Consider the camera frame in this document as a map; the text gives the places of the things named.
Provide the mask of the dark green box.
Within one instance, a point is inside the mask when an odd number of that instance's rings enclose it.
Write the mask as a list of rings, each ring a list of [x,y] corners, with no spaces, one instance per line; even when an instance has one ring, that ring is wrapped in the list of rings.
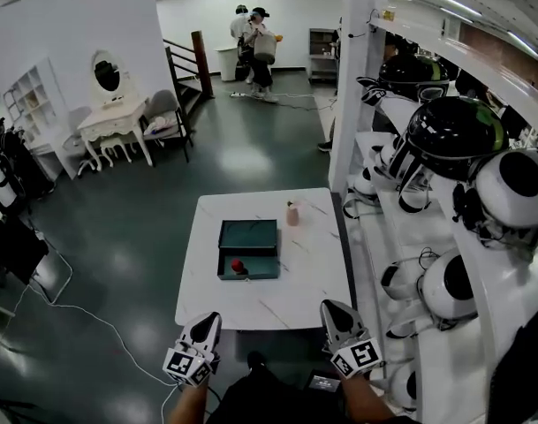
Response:
[[[217,245],[217,277],[225,281],[279,278],[278,243],[275,219],[223,220]],[[247,276],[232,272],[233,259],[244,262]]]

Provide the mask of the grey shelf cart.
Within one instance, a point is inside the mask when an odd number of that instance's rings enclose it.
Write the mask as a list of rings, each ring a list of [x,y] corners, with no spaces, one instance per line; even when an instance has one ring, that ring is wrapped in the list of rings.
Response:
[[[310,28],[308,40],[308,81],[335,82],[337,80],[337,44],[335,29]]]

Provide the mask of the grey padded chair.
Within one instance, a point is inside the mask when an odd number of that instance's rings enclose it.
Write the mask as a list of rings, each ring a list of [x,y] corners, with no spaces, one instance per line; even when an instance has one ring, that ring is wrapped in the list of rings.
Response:
[[[145,141],[155,141],[159,145],[163,145],[165,140],[178,140],[182,147],[186,161],[190,162],[190,157],[187,152],[187,145],[193,146],[193,141],[190,136],[190,130],[187,127],[186,118],[183,114],[183,110],[179,105],[175,95],[170,90],[161,90],[153,95],[153,97],[146,103],[146,107],[140,118],[140,124],[143,132],[147,128],[148,124],[154,117],[172,117],[176,120],[177,125],[167,132],[163,132],[159,135],[151,135],[143,139]]]

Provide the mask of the white cylindrical bag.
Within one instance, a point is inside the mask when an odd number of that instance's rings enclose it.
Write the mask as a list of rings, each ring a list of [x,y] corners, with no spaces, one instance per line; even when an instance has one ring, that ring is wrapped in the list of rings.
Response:
[[[4,215],[10,214],[18,201],[18,195],[11,184],[11,175],[7,172],[8,166],[0,155],[0,210]]]

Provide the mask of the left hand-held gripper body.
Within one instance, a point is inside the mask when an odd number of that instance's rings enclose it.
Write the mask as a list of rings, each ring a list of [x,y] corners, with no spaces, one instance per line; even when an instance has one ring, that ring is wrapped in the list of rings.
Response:
[[[218,353],[207,350],[203,344],[178,339],[167,350],[163,372],[177,382],[200,387],[216,372],[219,360]]]

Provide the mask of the person's left forearm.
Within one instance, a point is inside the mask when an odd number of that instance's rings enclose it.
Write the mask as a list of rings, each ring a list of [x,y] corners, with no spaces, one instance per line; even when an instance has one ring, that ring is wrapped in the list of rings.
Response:
[[[199,387],[185,386],[175,408],[171,411],[168,424],[203,424],[206,415],[208,384]]]

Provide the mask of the white shelving unit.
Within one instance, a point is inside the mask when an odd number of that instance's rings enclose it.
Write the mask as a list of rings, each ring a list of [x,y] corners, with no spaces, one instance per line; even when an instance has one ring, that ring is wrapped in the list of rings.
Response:
[[[439,57],[483,78],[532,125],[533,90],[465,45],[368,17],[345,38],[343,88],[365,128],[336,139],[368,263],[360,310],[383,351],[377,375],[422,424],[495,416],[490,378],[538,312],[538,149],[515,148],[485,102],[449,95]]]

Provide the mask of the group of white helmets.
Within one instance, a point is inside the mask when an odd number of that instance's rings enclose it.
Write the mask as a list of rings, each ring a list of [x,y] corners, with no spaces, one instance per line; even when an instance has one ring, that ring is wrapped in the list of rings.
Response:
[[[458,214],[457,183],[434,176],[431,206],[408,214],[378,186],[360,218],[368,246],[391,398],[422,424],[486,418],[489,378],[519,328],[538,312],[538,194],[508,178],[538,170],[538,151],[512,150],[484,165],[465,200],[480,200],[490,238]]]

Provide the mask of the grey bucket bag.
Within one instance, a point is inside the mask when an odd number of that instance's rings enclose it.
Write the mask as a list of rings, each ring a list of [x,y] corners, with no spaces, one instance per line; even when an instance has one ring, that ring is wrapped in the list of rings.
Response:
[[[273,65],[276,59],[277,39],[271,32],[258,33],[254,40],[254,58],[257,61]]]

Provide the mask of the person's black trousers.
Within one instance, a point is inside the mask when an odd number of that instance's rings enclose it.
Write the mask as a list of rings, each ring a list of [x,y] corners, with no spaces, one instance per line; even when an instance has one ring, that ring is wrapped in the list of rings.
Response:
[[[206,424],[349,424],[345,414],[260,366],[231,385]]]

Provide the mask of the white cubby shelf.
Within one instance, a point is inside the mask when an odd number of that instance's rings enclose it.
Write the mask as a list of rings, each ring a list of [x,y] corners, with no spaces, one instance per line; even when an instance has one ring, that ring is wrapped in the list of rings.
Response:
[[[11,121],[32,140],[57,123],[59,99],[56,77],[48,58],[22,74],[4,94]]]

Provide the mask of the black helmet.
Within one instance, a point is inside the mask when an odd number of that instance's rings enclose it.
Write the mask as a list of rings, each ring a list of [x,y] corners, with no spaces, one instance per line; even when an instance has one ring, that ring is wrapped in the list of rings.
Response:
[[[450,85],[447,69],[437,59],[415,54],[393,56],[382,64],[376,79],[356,81],[364,88],[361,100],[371,106],[387,96],[430,102],[446,96]]]
[[[405,199],[408,191],[429,190],[435,175],[468,180],[474,166],[510,146],[499,116],[483,101],[445,96],[421,105],[412,115],[387,167],[398,181],[398,205],[409,214],[428,208]]]

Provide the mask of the white desk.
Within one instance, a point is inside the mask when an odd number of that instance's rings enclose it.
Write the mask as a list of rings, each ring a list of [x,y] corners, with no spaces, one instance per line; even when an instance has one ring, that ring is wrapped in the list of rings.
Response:
[[[71,150],[64,147],[72,136],[69,129],[50,129],[46,133],[28,129],[25,130],[24,136],[26,147],[48,179],[55,181],[62,174],[69,179],[76,178],[75,157]]]

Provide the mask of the white dressing table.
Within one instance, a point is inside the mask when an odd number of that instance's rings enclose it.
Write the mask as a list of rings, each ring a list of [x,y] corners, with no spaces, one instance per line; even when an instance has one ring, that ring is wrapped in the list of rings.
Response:
[[[81,138],[89,153],[95,158],[98,172],[102,170],[102,162],[92,147],[92,142],[115,134],[132,133],[140,145],[147,164],[150,167],[154,166],[140,127],[140,118],[145,107],[145,98],[126,97],[119,104],[92,111],[91,115],[80,125]]]

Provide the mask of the black staircase wooden post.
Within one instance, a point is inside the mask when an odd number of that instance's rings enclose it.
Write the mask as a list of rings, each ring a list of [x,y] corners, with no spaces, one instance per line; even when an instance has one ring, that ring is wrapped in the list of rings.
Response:
[[[175,96],[189,125],[198,108],[215,98],[201,31],[191,32],[191,41],[187,47],[163,39]]]

